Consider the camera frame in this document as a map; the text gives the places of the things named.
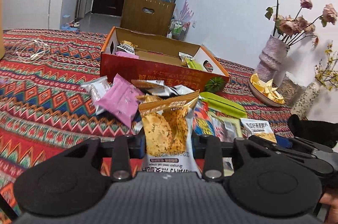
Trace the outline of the person's right hand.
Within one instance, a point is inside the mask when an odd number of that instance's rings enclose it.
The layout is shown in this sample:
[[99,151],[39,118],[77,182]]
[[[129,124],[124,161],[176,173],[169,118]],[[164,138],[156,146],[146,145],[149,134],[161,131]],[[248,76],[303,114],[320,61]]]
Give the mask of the person's right hand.
[[330,209],[327,213],[324,223],[337,224],[338,223],[338,193],[337,190],[328,190],[323,194],[320,200],[321,204],[329,205]]

